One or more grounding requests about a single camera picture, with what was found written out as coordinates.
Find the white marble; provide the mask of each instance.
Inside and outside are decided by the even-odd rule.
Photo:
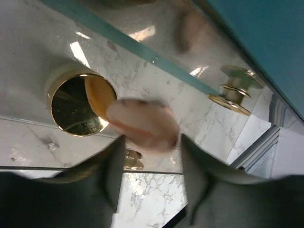
[[[2,166],[70,167],[108,146],[115,138],[75,137],[60,129],[0,119]],[[163,156],[145,153],[144,171],[182,172],[180,150]]]
[[[268,86],[265,86],[262,90],[259,90],[259,93],[256,93],[256,95],[258,95],[257,102],[254,105],[252,114],[248,118],[248,121],[226,159],[228,164],[231,164],[238,158],[238,156],[240,156],[271,126],[268,119],[272,94],[273,92]]]
[[[271,126],[270,122],[261,120],[251,115],[246,122],[241,134],[234,144],[226,162],[231,164],[238,158],[249,146],[251,146],[264,132]]]
[[[185,205],[183,176],[125,173],[112,228],[161,228]]]
[[[248,120],[248,116],[212,104],[196,143],[208,153],[225,161]]]

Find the gold drain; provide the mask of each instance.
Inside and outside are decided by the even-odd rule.
[[[85,66],[63,67],[55,75],[47,88],[47,102],[57,126],[74,136],[101,132],[109,124],[105,112],[117,99],[114,87]]]

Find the round gold fixture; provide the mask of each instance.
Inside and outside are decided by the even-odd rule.
[[[105,78],[82,67],[57,74],[47,90],[54,122],[64,132],[75,136],[102,131],[108,125],[107,107],[117,99],[113,86]]]
[[[222,85],[224,91],[220,96],[208,94],[208,98],[234,112],[250,115],[241,104],[245,97],[250,99],[250,87],[263,88],[264,83],[253,71],[238,66],[224,65],[221,71],[230,77],[229,82]]]
[[[143,164],[139,161],[143,156],[141,153],[126,149],[125,150],[125,163],[124,169],[126,170],[142,170],[144,168]]]

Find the marble surface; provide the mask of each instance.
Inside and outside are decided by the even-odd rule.
[[[125,173],[112,228],[161,228],[185,205],[183,176]]]
[[[249,146],[251,146],[264,132],[266,132],[270,126],[270,122],[251,115],[237,141],[233,145],[226,162],[228,164],[234,162],[234,160],[238,158]]]
[[[0,166],[67,168],[101,151],[115,139],[100,135],[75,137],[57,128],[4,119],[0,119],[0,128]],[[163,156],[146,153],[141,161],[144,171],[182,172],[179,149]]]
[[[2,39],[9,40],[6,45],[0,46],[0,50],[7,53],[1,62],[4,70],[2,75],[10,76],[0,77],[0,115],[4,118],[54,127],[45,104],[43,87],[54,68],[73,60],[91,67],[107,78],[119,97],[160,100],[169,105],[181,132],[222,160],[227,158],[245,125],[246,117],[220,107],[202,92],[39,1],[5,1],[1,3],[0,13],[5,18],[0,26],[7,31]],[[109,129],[105,129],[101,135],[116,137]],[[85,154],[96,151],[97,149],[90,150]],[[67,155],[60,156],[64,158],[62,164],[79,160],[66,159]],[[169,167],[180,167],[178,148],[172,157],[146,159],[149,162],[155,161],[147,164],[149,169],[162,167],[167,171],[180,171],[180,168],[164,168],[168,164]],[[50,165],[59,166],[60,163],[52,161],[48,164]]]

